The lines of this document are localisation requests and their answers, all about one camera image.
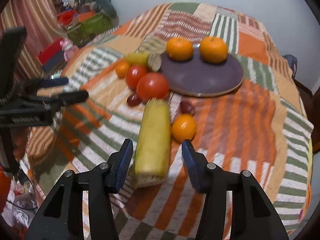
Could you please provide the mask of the red tomato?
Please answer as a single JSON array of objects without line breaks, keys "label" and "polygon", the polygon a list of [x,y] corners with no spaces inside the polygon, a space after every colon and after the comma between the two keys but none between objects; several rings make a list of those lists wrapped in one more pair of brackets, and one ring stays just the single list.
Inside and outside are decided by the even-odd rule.
[{"label": "red tomato", "polygon": [[125,75],[125,82],[129,89],[135,91],[140,79],[148,72],[147,68],[142,65],[133,64]]},{"label": "red tomato", "polygon": [[163,74],[150,72],[140,79],[136,93],[143,102],[147,102],[152,98],[165,99],[169,90],[169,83]]}]

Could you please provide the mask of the large orange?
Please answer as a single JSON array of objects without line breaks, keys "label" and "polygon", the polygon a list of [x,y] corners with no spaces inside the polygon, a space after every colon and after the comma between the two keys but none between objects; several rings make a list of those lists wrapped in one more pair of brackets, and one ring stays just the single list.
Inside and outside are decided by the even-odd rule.
[{"label": "large orange", "polygon": [[194,48],[186,38],[173,37],[167,42],[165,51],[172,60],[183,62],[191,59]]},{"label": "large orange", "polygon": [[209,36],[200,42],[199,51],[202,59],[208,63],[221,63],[227,59],[228,46],[223,39]]}]

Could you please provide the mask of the striped brown curtain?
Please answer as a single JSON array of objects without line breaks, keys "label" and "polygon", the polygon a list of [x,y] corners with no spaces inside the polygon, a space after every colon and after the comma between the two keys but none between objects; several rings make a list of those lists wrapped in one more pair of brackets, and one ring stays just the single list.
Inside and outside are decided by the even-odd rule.
[{"label": "striped brown curtain", "polygon": [[57,14],[62,0],[10,0],[1,12],[1,31],[25,26],[27,38],[15,67],[14,77],[21,81],[42,76],[37,55],[59,37],[66,37]]}]

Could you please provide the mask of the blue grey chair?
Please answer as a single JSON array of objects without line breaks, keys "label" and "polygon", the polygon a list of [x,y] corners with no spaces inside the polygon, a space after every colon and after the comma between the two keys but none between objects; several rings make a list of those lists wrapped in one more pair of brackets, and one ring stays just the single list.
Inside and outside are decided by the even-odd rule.
[{"label": "blue grey chair", "polygon": [[294,79],[297,72],[297,58],[291,54],[283,55],[283,58],[287,60],[289,68],[292,70],[292,78]]}]

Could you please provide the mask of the striped patchwork blanket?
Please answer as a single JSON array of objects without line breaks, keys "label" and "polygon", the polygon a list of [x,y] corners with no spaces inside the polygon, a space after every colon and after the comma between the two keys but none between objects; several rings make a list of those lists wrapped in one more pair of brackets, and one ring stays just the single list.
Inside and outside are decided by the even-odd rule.
[{"label": "striped patchwork blanket", "polygon": [[90,170],[126,138],[137,141],[144,106],[127,105],[130,89],[116,75],[117,60],[135,51],[161,53],[171,37],[197,43],[210,35],[226,42],[244,80],[236,93],[191,99],[197,123],[193,146],[225,170],[250,170],[293,233],[309,207],[313,124],[264,25],[203,3],[156,6],[78,51],[63,72],[69,78],[65,90],[84,88],[89,99],[64,109],[53,126],[34,128],[22,161],[41,196],[65,170]]}]

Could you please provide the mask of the small mandarin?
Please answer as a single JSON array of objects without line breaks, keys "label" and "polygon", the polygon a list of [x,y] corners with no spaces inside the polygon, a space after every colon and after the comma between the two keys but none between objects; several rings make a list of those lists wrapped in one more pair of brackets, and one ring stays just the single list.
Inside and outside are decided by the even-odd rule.
[{"label": "small mandarin", "polygon": [[192,140],[196,134],[197,124],[190,114],[179,115],[172,123],[171,134],[176,142]]},{"label": "small mandarin", "polygon": [[129,70],[130,67],[131,67],[130,63],[128,63],[126,61],[119,61],[115,67],[115,71],[116,71],[117,76],[120,79],[123,79],[126,75],[126,72]]}]

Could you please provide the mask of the red grape right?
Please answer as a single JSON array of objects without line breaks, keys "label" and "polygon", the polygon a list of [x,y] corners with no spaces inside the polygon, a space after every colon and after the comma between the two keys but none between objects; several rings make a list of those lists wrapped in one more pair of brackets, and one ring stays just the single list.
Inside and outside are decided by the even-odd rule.
[{"label": "red grape right", "polygon": [[195,107],[189,101],[181,101],[180,112],[182,114],[189,114],[193,116],[195,114]]}]

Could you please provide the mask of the purple ceramic plate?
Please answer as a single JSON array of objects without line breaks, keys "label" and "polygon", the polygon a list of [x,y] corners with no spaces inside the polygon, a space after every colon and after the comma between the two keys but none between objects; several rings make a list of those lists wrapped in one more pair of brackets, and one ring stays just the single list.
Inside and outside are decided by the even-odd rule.
[{"label": "purple ceramic plate", "polygon": [[219,64],[202,60],[198,48],[193,57],[185,62],[177,62],[161,54],[160,72],[169,83],[170,90],[186,96],[210,98],[237,90],[244,79],[244,69],[231,54]]}]

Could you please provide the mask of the red grape left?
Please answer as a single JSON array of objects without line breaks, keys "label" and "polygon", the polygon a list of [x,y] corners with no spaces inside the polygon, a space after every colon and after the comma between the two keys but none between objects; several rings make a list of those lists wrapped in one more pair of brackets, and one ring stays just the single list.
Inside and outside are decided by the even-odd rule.
[{"label": "red grape left", "polygon": [[131,94],[127,98],[126,102],[130,107],[134,107],[140,105],[142,103],[142,100],[137,94]]}]

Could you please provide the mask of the pink toy figure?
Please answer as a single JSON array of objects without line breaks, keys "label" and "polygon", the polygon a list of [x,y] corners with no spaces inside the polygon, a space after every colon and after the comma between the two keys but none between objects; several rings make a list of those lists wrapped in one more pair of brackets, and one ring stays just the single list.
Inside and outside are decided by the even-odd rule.
[{"label": "pink toy figure", "polygon": [[68,62],[73,57],[74,53],[79,50],[79,48],[68,38],[64,38],[60,42],[60,45],[66,62]]}]

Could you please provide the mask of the red grape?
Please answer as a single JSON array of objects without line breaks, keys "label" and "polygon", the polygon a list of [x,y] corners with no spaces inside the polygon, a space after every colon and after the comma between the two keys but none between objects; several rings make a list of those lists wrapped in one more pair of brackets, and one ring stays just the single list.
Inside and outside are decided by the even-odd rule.
[{"label": "red grape", "polygon": [[131,94],[127,98],[126,102],[130,107],[134,107],[140,105],[142,103],[142,100],[137,94]]},{"label": "red grape", "polygon": [[181,101],[180,112],[182,114],[189,114],[193,116],[195,114],[195,107],[189,101]]}]

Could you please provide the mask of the red box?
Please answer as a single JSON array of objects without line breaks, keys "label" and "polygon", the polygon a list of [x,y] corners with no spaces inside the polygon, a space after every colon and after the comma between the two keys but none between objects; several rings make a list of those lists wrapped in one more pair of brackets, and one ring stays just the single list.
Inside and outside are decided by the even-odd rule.
[{"label": "red box", "polygon": [[40,53],[36,57],[40,65],[44,65],[49,59],[51,59],[55,54],[62,50],[62,41],[63,37],[57,38],[53,43],[40,51]]}]

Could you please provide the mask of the green cardboard box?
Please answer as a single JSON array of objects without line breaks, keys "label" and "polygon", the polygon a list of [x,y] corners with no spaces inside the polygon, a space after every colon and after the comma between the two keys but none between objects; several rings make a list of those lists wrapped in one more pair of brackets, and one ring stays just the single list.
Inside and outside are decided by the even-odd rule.
[{"label": "green cardboard box", "polygon": [[98,13],[71,28],[67,31],[67,36],[74,45],[83,47],[91,42],[97,35],[112,28],[113,26],[110,19],[105,14]]}]

